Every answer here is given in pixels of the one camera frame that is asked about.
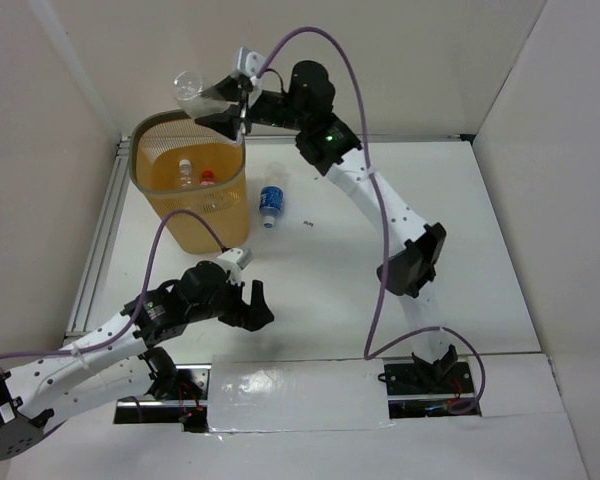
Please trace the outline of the clear square plastic bottle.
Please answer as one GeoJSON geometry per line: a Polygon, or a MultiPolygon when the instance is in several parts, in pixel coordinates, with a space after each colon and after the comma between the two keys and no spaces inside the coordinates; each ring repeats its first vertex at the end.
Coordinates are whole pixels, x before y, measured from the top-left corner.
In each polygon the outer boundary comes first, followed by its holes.
{"type": "Polygon", "coordinates": [[[229,107],[213,84],[197,71],[184,71],[174,79],[172,97],[193,119],[222,113],[229,107]]]}

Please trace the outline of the red label plastic bottle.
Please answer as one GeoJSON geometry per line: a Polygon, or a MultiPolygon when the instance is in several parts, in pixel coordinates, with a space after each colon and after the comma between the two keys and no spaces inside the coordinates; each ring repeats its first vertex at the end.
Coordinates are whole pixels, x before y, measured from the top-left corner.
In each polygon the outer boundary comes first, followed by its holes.
{"type": "Polygon", "coordinates": [[[217,178],[215,173],[210,169],[205,169],[201,172],[199,178],[200,187],[209,187],[217,184],[217,178]]]}

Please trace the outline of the clear ribbed plastic bottle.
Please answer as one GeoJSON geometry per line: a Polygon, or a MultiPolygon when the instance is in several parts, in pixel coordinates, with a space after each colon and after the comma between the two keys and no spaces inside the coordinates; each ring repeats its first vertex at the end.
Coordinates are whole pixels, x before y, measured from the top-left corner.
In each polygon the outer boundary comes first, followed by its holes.
{"type": "Polygon", "coordinates": [[[193,167],[188,159],[179,161],[179,186],[181,188],[191,188],[194,185],[193,167]]]}

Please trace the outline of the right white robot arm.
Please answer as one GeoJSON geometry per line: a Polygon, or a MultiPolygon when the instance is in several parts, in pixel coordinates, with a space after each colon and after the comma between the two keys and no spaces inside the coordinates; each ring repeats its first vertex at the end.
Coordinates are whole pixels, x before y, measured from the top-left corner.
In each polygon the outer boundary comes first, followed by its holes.
{"type": "Polygon", "coordinates": [[[335,87],[321,64],[297,63],[282,92],[259,86],[257,78],[233,73],[203,88],[194,95],[204,103],[194,121],[230,140],[254,124],[296,131],[304,160],[344,192],[381,236],[380,290],[369,329],[374,334],[386,294],[415,299],[435,279],[447,232],[416,214],[373,167],[367,143],[334,113],[335,87]]]}

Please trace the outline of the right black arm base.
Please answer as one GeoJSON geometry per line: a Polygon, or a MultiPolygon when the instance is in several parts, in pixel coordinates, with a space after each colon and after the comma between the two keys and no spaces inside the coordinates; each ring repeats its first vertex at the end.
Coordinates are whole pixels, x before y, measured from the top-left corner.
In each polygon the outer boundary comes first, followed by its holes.
{"type": "Polygon", "coordinates": [[[480,414],[469,364],[453,345],[433,363],[415,354],[385,363],[377,380],[385,386],[390,419],[480,414]]]}

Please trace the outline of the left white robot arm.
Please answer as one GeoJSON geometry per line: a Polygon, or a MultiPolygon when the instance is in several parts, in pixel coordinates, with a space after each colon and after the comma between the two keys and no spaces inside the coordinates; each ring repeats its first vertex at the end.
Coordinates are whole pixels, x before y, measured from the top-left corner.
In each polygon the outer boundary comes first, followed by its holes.
{"type": "Polygon", "coordinates": [[[0,367],[0,461],[40,443],[68,419],[109,402],[173,399],[200,387],[179,371],[162,343],[192,324],[216,319],[258,331],[274,319],[260,280],[243,299],[240,272],[202,261],[179,279],[129,302],[108,322],[51,356],[0,367]]]}

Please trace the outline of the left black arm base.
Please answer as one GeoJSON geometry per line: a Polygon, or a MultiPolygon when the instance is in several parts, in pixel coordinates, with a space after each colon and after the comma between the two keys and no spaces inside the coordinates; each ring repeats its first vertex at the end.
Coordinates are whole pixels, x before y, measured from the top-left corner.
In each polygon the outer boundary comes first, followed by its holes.
{"type": "Polygon", "coordinates": [[[208,433],[211,366],[175,364],[159,347],[145,352],[139,359],[149,368],[149,390],[142,396],[121,399],[113,422],[116,425],[178,424],[184,432],[208,433]]]}

